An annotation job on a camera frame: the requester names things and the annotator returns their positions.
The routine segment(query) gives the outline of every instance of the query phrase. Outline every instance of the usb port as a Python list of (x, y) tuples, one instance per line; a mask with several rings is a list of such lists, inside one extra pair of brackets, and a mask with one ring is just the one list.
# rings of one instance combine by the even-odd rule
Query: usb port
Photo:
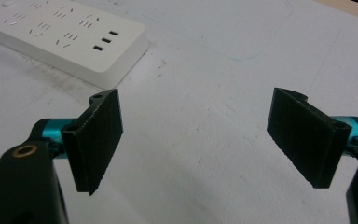
[(99, 50), (99, 51), (103, 51), (103, 48), (101, 48), (100, 46), (94, 46), (95, 49)]
[(118, 33), (117, 33), (117, 32), (114, 32), (114, 31), (109, 32), (109, 34), (111, 34), (111, 35), (118, 35)]
[(106, 42), (106, 43), (110, 43), (110, 42), (112, 42), (112, 40), (110, 40), (110, 39), (106, 39), (106, 38), (103, 38), (103, 39), (102, 39), (102, 41), (103, 41), (103, 42)]

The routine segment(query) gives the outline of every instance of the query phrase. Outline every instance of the brown edge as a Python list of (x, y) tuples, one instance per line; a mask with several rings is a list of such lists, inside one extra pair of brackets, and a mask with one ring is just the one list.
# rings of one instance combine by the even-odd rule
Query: brown edge
[(351, 0), (315, 0), (324, 5), (337, 8), (358, 17), (358, 3)]

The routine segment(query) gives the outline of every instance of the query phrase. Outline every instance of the white table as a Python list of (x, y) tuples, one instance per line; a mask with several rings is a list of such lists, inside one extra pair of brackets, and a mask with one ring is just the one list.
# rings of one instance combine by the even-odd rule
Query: white table
[[(124, 134), (94, 196), (55, 161), (71, 223), (349, 223), (358, 165), (313, 189), (267, 133), (274, 87), (358, 116), (358, 18), (311, 0), (78, 1), (145, 24)], [(0, 45), (0, 156), (101, 91)]]

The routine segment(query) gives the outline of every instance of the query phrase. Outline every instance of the white surface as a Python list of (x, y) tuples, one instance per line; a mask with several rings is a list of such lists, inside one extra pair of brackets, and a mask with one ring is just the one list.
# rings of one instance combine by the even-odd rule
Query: white surface
[(66, 0), (0, 0), (0, 43), (104, 89), (145, 53), (145, 27)]
[[(310, 0), (82, 1), (140, 21), (119, 84), (124, 134), (96, 194), (56, 161), (72, 223), (349, 223), (357, 161), (313, 189), (266, 132), (274, 87), (358, 116), (358, 18)], [(0, 46), (0, 155), (96, 88)]]

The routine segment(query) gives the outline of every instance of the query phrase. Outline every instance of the white power strip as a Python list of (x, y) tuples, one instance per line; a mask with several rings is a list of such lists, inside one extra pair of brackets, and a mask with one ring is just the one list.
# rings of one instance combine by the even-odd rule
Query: white power strip
[(145, 53), (145, 27), (62, 0), (0, 0), (0, 43), (104, 89)]

